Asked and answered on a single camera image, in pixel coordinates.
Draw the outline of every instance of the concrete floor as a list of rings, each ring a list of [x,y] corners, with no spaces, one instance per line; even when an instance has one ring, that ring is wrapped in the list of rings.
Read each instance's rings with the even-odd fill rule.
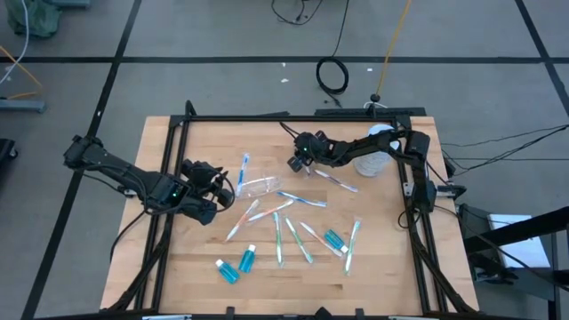
[[[33,40],[28,56],[113,57],[133,0],[93,0],[89,10],[65,12],[60,31]],[[316,0],[307,2],[309,12]],[[344,0],[326,0],[303,27],[278,23],[268,0],[143,0],[125,56],[324,56],[333,51]],[[281,0],[277,9],[295,16],[299,4]],[[350,3],[339,56],[385,54],[403,1]],[[526,2],[549,55],[569,56],[569,3]],[[18,54],[23,45],[0,12],[0,45]],[[539,57],[512,0],[413,2],[396,56]],[[7,65],[0,65],[4,70]],[[20,318],[58,217],[71,171],[62,154],[75,134],[85,134],[110,64],[29,63],[44,84],[48,110],[0,114],[0,137],[14,139],[20,158],[0,192],[0,318]],[[329,108],[314,77],[314,63],[122,64],[108,100],[99,136],[118,156],[133,161],[146,116],[179,114],[191,99],[201,115],[262,114],[288,110],[312,114]],[[348,90],[339,98],[359,108],[373,92],[381,64],[349,63]],[[569,66],[556,65],[569,82]],[[338,75],[324,68],[323,78]],[[33,84],[16,70],[0,96]],[[567,123],[542,64],[391,64],[382,102],[392,108],[424,107],[437,120],[441,140],[467,143]],[[480,148],[448,148],[453,156],[491,157],[526,137]],[[517,158],[569,157],[562,132]],[[567,205],[569,170],[564,161],[501,162],[460,176],[469,188],[462,202],[495,212],[539,214]],[[83,180],[36,316],[94,312],[108,273],[108,250],[117,233],[124,200]],[[565,235],[558,235],[567,267]],[[544,300],[507,287],[477,285],[482,310],[491,315],[547,318]]]

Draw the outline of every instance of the wooden table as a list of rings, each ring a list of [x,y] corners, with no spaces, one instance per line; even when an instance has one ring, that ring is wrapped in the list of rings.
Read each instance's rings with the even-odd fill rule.
[[[136,160],[142,169],[159,171],[168,121],[168,117],[147,119]],[[430,136],[429,162],[446,178],[434,119],[412,117],[412,124],[414,130]],[[289,125],[298,132],[320,129],[332,139],[353,140],[365,136],[372,124],[298,122]],[[318,176],[308,179],[303,173],[292,172],[286,161],[293,154],[293,141],[278,123],[190,124],[185,154],[190,160],[224,166],[229,170],[228,177],[236,181],[244,152],[251,155],[249,177],[279,175],[284,181],[284,191],[328,202],[325,209],[293,204],[282,211],[297,224],[297,231],[315,263],[310,265],[305,261],[291,232],[283,224],[284,268],[278,267],[272,219],[241,229],[231,242],[224,244],[223,239],[252,200],[236,201],[231,209],[219,213],[205,227],[178,215],[174,220],[160,312],[223,314],[226,307],[233,306],[238,314],[309,315],[320,307],[326,307],[334,315],[354,315],[355,308],[363,308],[368,316],[421,314],[409,236],[397,225],[397,216],[404,205],[395,161],[372,179],[360,176],[352,164],[334,169],[321,167],[359,188],[358,193],[352,193]],[[272,208],[284,201],[275,194],[260,200],[260,209]],[[437,199],[437,205],[453,210],[450,199]],[[140,209],[139,200],[126,201],[121,229]],[[351,275],[344,276],[344,261],[316,242],[298,222],[308,223],[319,234],[332,228],[349,239],[355,216],[363,219],[362,227],[357,235]],[[149,221],[149,216],[141,220],[116,247],[102,307],[115,302],[140,269]],[[463,299],[477,308],[458,221],[439,209],[431,213],[431,221],[441,270]],[[257,246],[252,273],[242,275],[237,284],[227,284],[214,262],[223,259],[236,268],[249,244]],[[426,268],[425,274],[430,305],[436,309],[436,295]],[[154,287],[154,281],[152,275],[148,288]],[[150,296],[146,295],[146,306],[149,306]]]

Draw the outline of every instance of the small bottle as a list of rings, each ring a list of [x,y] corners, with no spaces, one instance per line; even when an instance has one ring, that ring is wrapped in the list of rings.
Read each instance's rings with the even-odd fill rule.
[[[249,273],[251,272],[252,264],[255,262],[255,245],[249,244],[249,248],[243,253],[243,258],[239,264],[239,270]]]
[[[332,229],[326,231],[324,238],[334,249],[340,250],[342,253],[348,252],[348,247],[344,244],[344,241]]]
[[[220,271],[221,276],[223,276],[223,278],[230,284],[234,284],[237,280],[239,280],[239,274],[227,262],[223,262],[223,260],[219,259],[215,261],[215,265]]]

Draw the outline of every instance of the floor tile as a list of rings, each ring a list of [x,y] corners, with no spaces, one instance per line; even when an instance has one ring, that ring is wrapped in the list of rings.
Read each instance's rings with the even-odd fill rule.
[[[111,94],[100,135],[109,137],[113,148],[134,159],[144,118],[179,114],[186,99],[192,100],[200,115],[284,110],[306,115],[317,108],[333,108],[332,103],[324,104],[329,98],[317,87],[313,67],[310,63],[286,64],[285,67],[281,64],[124,65]],[[381,65],[349,64],[348,68],[353,80],[339,98],[345,108],[358,108],[374,91]],[[336,85],[337,76],[340,76],[337,70],[323,68],[323,79],[330,86]],[[567,121],[547,72],[540,65],[394,64],[389,67],[382,90],[385,97],[382,102],[392,108],[426,108],[428,114],[436,118],[441,139],[447,142],[500,138]],[[132,130],[122,129],[125,119],[130,119]],[[569,157],[566,134],[557,133],[512,157]],[[492,157],[539,135],[479,148],[445,149],[461,158]],[[473,190],[465,198],[485,204],[485,209],[545,212],[564,205],[562,190],[569,187],[564,166],[565,162],[544,161],[491,164],[487,169],[468,172],[457,181]],[[514,185],[512,181],[520,175],[524,178]],[[509,186],[516,192],[496,192]],[[503,201],[510,196],[519,200]]]
[[[10,257],[0,263],[0,287],[3,288],[0,318],[3,319],[21,316],[72,175],[72,171],[63,166],[63,153],[75,134],[86,132],[109,65],[33,64],[27,67],[44,83],[43,99],[48,109],[42,115],[0,113],[0,137],[15,139],[20,151],[3,177],[0,192],[0,235],[4,244],[0,254]],[[29,87],[25,80],[15,73],[10,83],[3,84],[0,94]],[[84,233],[74,241],[87,243],[88,247],[92,240]],[[89,256],[87,251],[76,258],[82,260]],[[66,295],[62,293],[64,288],[81,285],[88,292],[93,281],[85,278],[81,283],[63,282],[57,294],[70,303],[75,298],[81,304],[83,295]]]
[[[569,36],[565,32],[569,28],[566,12],[569,3],[566,1],[524,1],[540,38],[551,57],[569,56]]]
[[[67,9],[60,16],[58,32],[50,39],[30,39],[27,56],[115,56],[132,0],[94,0],[88,9]],[[0,14],[0,45],[19,56],[24,36],[14,35],[6,14]]]
[[[306,12],[317,4],[306,2]],[[144,1],[126,55],[327,56],[336,45],[344,8],[344,0],[323,1],[309,23],[291,26],[278,22],[270,1]],[[403,1],[352,1],[337,54],[384,55],[403,8]],[[276,1],[276,10],[289,19],[300,9],[300,2]],[[514,2],[436,0],[413,2],[393,54],[496,57],[537,52]]]

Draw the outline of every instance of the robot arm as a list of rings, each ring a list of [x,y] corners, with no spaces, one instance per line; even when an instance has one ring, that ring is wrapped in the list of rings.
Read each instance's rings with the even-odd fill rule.
[[[97,138],[76,136],[65,152],[64,164],[73,170],[97,171],[133,190],[150,214],[182,212],[203,225],[210,223],[217,213],[217,204],[203,199],[211,194],[224,208],[231,206],[234,195],[223,188],[227,173],[208,163],[188,159],[181,172],[188,180],[171,174],[146,172],[125,160],[113,156]]]
[[[392,141],[405,138],[403,152],[393,149]],[[317,164],[331,167],[343,166],[359,156],[382,151],[396,161],[411,166],[413,188],[410,190],[412,206],[422,212],[432,212],[437,197],[437,187],[429,179],[427,153],[430,137],[423,132],[413,130],[389,130],[352,142],[331,140],[322,131],[316,134],[302,132],[294,139],[294,156],[288,161],[293,171],[298,172],[303,165]]]

